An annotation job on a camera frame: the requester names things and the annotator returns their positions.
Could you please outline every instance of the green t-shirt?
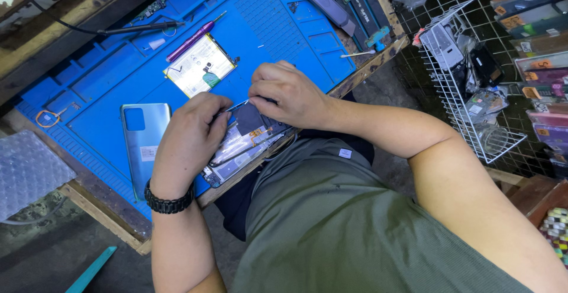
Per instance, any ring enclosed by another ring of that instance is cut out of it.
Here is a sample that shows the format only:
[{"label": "green t-shirt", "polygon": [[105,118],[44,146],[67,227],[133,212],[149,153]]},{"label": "green t-shirt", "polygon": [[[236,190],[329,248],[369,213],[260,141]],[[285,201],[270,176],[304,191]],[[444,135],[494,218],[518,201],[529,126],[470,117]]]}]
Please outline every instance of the green t-shirt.
[{"label": "green t-shirt", "polygon": [[266,166],[233,291],[530,292],[350,151],[300,140]]}]

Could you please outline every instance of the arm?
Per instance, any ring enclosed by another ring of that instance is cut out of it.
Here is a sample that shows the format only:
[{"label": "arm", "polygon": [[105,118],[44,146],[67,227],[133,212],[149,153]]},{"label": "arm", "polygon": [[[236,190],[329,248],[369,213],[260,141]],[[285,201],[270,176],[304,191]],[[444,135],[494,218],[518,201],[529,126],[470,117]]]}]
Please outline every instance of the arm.
[{"label": "arm", "polygon": [[[158,147],[150,189],[160,199],[179,199],[207,165],[227,129],[232,105],[199,93],[176,110]],[[224,292],[211,235],[196,201],[175,214],[152,212],[152,278],[156,292]]]},{"label": "arm", "polygon": [[554,292],[568,286],[550,245],[449,125],[411,109],[333,99],[287,62],[261,65],[252,82],[250,103],[266,116],[300,128],[357,135],[408,159],[419,204],[529,289]]}]

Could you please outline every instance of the purple screwdriver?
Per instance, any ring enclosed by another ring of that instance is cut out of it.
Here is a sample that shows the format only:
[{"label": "purple screwdriver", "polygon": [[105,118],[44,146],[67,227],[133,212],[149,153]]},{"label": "purple screwdriver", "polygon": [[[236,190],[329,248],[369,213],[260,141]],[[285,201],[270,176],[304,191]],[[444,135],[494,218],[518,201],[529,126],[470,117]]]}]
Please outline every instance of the purple screwdriver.
[{"label": "purple screwdriver", "polygon": [[174,52],[170,53],[169,55],[167,55],[166,57],[166,61],[167,62],[173,62],[175,61],[177,58],[179,58],[181,56],[182,53],[184,53],[186,50],[188,50],[191,46],[193,46],[202,36],[204,36],[206,33],[210,32],[211,29],[213,29],[213,26],[215,25],[215,22],[223,17],[223,15],[226,13],[227,11],[225,10],[221,15],[219,15],[219,17],[215,18],[213,21],[209,21],[207,24],[204,24],[201,28],[199,28],[199,30],[197,30],[197,32],[195,34],[193,34],[191,37],[189,37],[186,41],[184,41],[181,46],[178,47],[178,49],[174,50]]}]

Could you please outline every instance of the hand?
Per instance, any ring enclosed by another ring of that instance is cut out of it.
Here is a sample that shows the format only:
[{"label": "hand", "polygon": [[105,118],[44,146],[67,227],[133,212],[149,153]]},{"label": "hand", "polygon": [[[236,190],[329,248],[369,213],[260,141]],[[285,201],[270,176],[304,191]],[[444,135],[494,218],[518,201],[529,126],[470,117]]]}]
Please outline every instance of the hand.
[{"label": "hand", "polygon": [[[286,61],[261,64],[252,75],[249,103],[260,113],[304,129],[321,129],[328,121],[333,99]],[[277,102],[266,101],[271,98]]]},{"label": "hand", "polygon": [[227,129],[230,112],[215,115],[233,102],[213,93],[198,93],[177,109],[160,141],[150,181],[152,194],[175,200],[188,191],[191,181],[213,156]]}]

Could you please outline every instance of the man's right hand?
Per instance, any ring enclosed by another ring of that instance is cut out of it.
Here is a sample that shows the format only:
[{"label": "man's right hand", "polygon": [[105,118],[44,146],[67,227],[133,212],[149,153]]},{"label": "man's right hand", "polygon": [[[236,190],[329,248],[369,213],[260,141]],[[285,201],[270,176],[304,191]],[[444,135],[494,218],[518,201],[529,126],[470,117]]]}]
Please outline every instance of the man's right hand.
[{"label": "man's right hand", "polygon": [[251,80],[249,103],[256,106],[261,114],[279,122],[303,129],[322,129],[333,114],[337,99],[325,95],[306,75],[286,61],[261,64]]}]

